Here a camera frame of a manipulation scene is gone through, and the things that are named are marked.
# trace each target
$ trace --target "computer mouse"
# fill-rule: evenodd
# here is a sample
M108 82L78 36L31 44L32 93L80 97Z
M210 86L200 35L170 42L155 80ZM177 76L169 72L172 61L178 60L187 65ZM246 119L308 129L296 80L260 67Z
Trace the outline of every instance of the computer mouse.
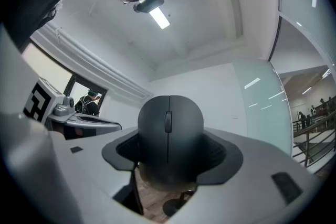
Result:
M203 131L202 112L191 99L166 95L149 100L138 117L142 179L162 191L190 188Z

